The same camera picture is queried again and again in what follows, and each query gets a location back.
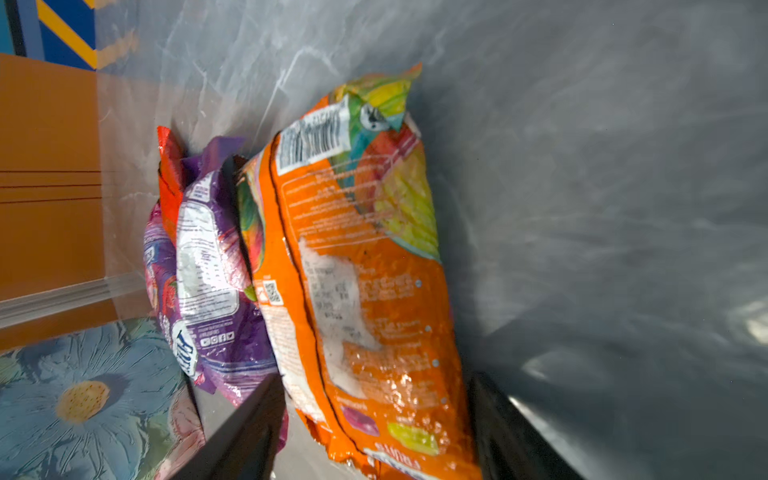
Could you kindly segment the purple snack packet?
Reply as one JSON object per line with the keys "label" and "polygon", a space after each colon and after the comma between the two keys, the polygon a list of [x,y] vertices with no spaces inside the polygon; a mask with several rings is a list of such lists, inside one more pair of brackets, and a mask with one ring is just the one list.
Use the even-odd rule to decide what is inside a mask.
{"label": "purple snack packet", "polygon": [[182,324],[206,381],[234,406],[278,371],[242,248],[234,157],[243,142],[218,136],[183,159],[176,234]]}

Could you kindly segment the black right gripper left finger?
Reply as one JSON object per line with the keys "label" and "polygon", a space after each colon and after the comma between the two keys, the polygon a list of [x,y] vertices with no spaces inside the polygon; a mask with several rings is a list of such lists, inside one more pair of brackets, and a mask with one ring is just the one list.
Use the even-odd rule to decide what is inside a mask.
{"label": "black right gripper left finger", "polygon": [[280,376],[271,374],[173,477],[187,480],[268,479],[285,413]]}

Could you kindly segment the purple Fox's berries candy bag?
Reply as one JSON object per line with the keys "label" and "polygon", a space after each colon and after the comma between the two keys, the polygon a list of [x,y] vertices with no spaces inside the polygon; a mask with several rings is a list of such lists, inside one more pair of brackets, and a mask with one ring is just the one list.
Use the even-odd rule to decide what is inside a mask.
{"label": "purple Fox's berries candy bag", "polygon": [[158,203],[152,208],[143,236],[146,290],[154,315],[182,371],[198,386],[206,384],[199,353],[182,319],[176,276],[176,247],[167,234]]}

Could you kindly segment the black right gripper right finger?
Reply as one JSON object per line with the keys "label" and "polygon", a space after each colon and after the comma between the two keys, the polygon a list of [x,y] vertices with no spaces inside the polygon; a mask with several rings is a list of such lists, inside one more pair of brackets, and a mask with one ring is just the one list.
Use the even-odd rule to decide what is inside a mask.
{"label": "black right gripper right finger", "polygon": [[487,374],[474,373],[468,391],[478,463],[485,479],[581,477]]}

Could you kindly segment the floral paper gift bag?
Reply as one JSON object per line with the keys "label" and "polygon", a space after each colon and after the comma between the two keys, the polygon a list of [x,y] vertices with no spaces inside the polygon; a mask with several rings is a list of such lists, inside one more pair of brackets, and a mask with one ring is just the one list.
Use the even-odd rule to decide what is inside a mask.
{"label": "floral paper gift bag", "polygon": [[169,479],[205,442],[187,377],[151,318],[1,355],[4,479]]}

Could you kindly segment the orange Fox's candy bag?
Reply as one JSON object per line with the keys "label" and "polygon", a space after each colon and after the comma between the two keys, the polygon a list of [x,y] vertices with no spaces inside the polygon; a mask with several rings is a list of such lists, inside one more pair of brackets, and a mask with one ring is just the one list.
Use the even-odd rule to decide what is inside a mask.
{"label": "orange Fox's candy bag", "polygon": [[421,133],[421,70],[338,86],[240,170],[240,229],[283,386],[328,457],[477,479]]}

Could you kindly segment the red snack packet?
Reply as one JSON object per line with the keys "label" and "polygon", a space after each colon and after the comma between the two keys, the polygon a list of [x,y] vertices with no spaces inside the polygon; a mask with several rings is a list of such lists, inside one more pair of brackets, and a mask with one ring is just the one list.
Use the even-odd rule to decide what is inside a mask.
{"label": "red snack packet", "polygon": [[165,126],[156,129],[158,151],[158,189],[161,219],[171,242],[176,244],[178,215],[185,189],[184,152],[173,131]]}

